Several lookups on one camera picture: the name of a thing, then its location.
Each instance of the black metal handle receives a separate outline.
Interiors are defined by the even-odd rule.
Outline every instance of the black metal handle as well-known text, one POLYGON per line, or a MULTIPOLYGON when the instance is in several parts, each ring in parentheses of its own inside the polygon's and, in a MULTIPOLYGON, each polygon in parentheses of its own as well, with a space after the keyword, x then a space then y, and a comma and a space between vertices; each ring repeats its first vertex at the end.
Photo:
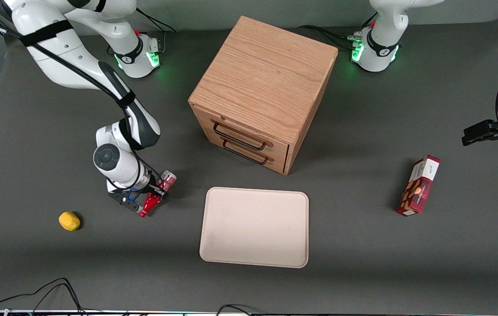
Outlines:
POLYGON ((235 151, 235 150, 233 150, 233 149, 231 149, 231 148, 227 148, 227 146, 225 146, 225 144, 227 144, 227 140, 223 140, 223 145, 222 145, 223 149, 225 149, 225 150, 227 150, 227 151, 229 151, 229 152, 233 152, 233 153, 234 153, 234 154, 236 154, 237 156, 243 157, 243 158, 245 158, 245 159, 247 159, 247 160, 249 160, 249 161, 251 161, 251 162, 254 162, 254 163, 255 163, 255 164, 257 164, 257 165, 261 165, 261 166, 262 166, 262 165, 264 165, 265 163, 267 163, 267 162, 268 162, 268 160, 269 160, 269 158, 268 158, 268 157, 264 157, 264 158, 265 158, 265 160, 264 160, 264 161, 262 161, 262 162, 259 162, 259 160, 255 160, 255 159, 253 159, 253 158, 251 158, 251 157, 247 157, 247 156, 245 156, 244 154, 241 154, 240 152, 237 152, 237 151, 235 151))
POLYGON ((235 142, 237 144, 241 144, 241 145, 243 145, 245 147, 251 148, 252 150, 261 151, 261 150, 265 149, 266 142, 262 142, 262 146, 260 146, 260 147, 255 147, 255 146, 253 146, 251 144, 247 144, 247 143, 243 142, 242 140, 238 140, 237 138, 234 138, 232 136, 229 136, 227 134, 224 134, 224 133, 220 132, 219 130, 217 130, 218 125, 219 125, 219 123, 215 122, 215 124, 214 124, 214 132, 216 134, 218 134, 219 136, 222 136, 223 138, 227 138, 228 140, 231 140, 232 142, 235 142))

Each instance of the yellow sponge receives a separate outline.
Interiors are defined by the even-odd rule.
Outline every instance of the yellow sponge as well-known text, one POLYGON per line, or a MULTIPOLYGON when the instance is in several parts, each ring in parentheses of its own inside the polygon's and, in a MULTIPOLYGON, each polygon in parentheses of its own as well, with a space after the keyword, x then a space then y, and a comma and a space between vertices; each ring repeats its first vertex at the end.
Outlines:
POLYGON ((58 218, 64 230, 76 230, 81 225, 81 221, 72 212, 63 212, 58 218))

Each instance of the white tray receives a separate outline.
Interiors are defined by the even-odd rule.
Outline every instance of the white tray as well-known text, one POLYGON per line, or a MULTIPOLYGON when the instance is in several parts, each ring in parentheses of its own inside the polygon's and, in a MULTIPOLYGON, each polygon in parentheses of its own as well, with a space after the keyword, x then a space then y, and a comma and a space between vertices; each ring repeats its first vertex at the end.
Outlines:
POLYGON ((303 192, 208 190, 200 256, 207 262, 303 268, 309 200, 303 192))

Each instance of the wooden cabinet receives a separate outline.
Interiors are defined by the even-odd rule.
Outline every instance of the wooden cabinet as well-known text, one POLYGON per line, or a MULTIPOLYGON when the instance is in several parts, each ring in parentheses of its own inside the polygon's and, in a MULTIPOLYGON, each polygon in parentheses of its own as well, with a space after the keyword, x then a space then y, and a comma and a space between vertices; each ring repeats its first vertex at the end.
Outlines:
POLYGON ((241 16, 188 101, 210 142, 288 174, 337 53, 241 16))

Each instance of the gray table surface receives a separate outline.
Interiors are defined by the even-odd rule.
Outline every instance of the gray table surface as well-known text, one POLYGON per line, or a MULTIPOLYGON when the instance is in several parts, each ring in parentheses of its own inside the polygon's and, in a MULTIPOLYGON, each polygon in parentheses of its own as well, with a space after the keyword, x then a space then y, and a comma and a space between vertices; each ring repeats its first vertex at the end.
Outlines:
MULTIPOLYGON (((126 79, 162 130, 141 155, 178 176, 170 199, 144 219, 107 196, 92 164, 96 129, 120 119, 114 102, 53 84, 22 45, 9 45, 0 74, 0 299, 63 276, 97 309, 498 314, 498 142, 461 143, 463 128, 494 117, 498 22, 411 26, 378 74, 341 52, 289 176, 210 144, 187 104, 227 34, 168 34, 162 68, 126 79), (394 209, 412 162, 427 154, 442 162, 425 212, 402 217, 394 209), (305 192, 307 266, 201 260, 214 186, 305 192), (64 211, 81 213, 84 228, 60 228, 64 211)), ((84 43, 116 64, 102 38, 84 43)), ((73 305, 59 291, 43 307, 73 305)))

